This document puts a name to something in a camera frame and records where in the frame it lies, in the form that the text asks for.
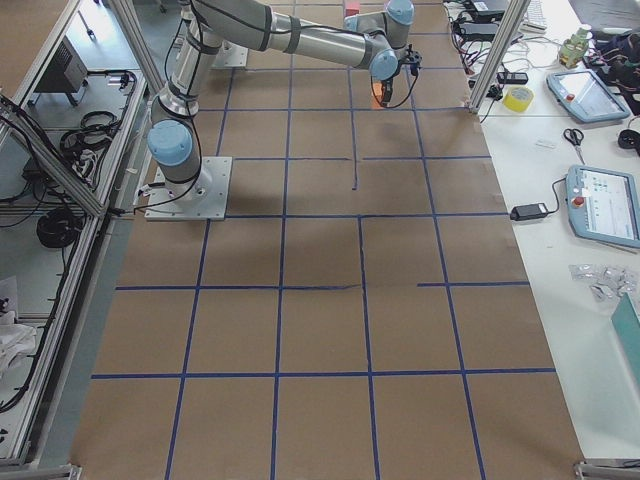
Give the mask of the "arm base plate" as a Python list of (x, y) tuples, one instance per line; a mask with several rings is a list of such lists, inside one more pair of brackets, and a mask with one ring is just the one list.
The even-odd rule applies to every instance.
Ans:
[(205, 156), (194, 186), (191, 182), (181, 185), (167, 182), (157, 167), (154, 181), (163, 186), (151, 190), (151, 207), (145, 209), (145, 218), (148, 221), (223, 221), (232, 163), (231, 157)]
[(244, 69), (248, 61), (248, 52), (248, 48), (224, 40), (211, 69)]

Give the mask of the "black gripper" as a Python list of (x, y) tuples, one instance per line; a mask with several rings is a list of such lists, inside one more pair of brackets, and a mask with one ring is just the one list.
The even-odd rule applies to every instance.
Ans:
[(382, 106), (388, 106), (392, 100), (393, 83), (393, 78), (389, 78), (386, 80), (380, 80), (375, 77), (372, 78), (372, 90), (374, 93), (381, 93)]

